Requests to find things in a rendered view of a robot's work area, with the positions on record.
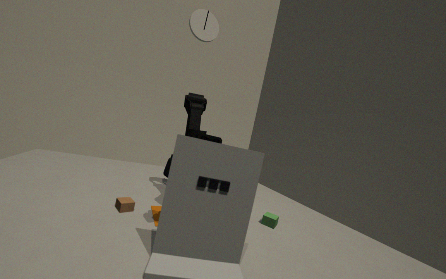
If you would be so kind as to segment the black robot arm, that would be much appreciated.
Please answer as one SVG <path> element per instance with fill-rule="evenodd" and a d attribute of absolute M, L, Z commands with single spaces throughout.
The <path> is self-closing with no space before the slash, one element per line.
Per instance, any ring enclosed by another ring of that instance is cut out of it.
<path fill-rule="evenodd" d="M 206 134 L 206 131 L 200 130 L 201 115 L 206 109 L 206 104 L 207 100 L 204 98 L 204 95 L 188 93 L 188 95 L 185 96 L 184 107 L 188 114 L 185 136 L 196 138 L 196 134 L 198 133 Z M 166 177 L 169 175 L 172 156 L 173 154 L 163 170 L 163 175 Z"/>

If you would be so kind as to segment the orange square mat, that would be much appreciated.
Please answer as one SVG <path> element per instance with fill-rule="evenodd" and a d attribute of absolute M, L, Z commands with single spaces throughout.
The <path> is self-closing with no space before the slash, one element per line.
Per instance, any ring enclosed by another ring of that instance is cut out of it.
<path fill-rule="evenodd" d="M 155 226 L 158 226 L 159 223 L 159 217 L 160 217 L 160 211 L 161 211 L 161 207 L 162 206 L 158 206 L 158 205 L 151 205 L 151 210 L 152 210 L 152 214 L 153 214 L 153 219 L 154 219 L 154 223 Z"/>

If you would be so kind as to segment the green rectangular block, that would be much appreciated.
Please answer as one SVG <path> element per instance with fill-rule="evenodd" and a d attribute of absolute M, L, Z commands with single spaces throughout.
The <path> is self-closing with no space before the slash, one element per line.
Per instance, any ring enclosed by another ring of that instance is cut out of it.
<path fill-rule="evenodd" d="M 267 213 L 265 213 L 262 216 L 262 223 L 261 224 L 264 225 L 264 226 L 268 226 L 268 227 L 270 227 L 272 229 L 275 229 L 275 227 L 278 224 L 278 220 L 279 220 L 279 216 L 267 212 Z"/>

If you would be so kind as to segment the brown block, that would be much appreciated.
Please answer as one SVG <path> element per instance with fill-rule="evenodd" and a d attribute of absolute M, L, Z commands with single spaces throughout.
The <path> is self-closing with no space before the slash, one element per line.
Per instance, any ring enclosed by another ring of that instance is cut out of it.
<path fill-rule="evenodd" d="M 118 197 L 116 199 L 115 207 L 119 213 L 134 212 L 135 201 L 131 197 Z"/>

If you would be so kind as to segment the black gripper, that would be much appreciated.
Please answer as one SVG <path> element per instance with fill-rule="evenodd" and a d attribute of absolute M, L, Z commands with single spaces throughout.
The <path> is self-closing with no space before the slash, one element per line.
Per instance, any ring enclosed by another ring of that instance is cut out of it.
<path fill-rule="evenodd" d="M 216 143 L 221 143 L 222 144 L 222 139 L 221 138 L 216 137 L 216 136 L 211 136 L 211 135 L 208 135 L 208 134 L 198 133 L 198 134 L 196 134 L 196 138 L 200 138 L 200 139 L 205 140 L 205 141 L 212 141 L 212 142 L 216 142 Z"/>

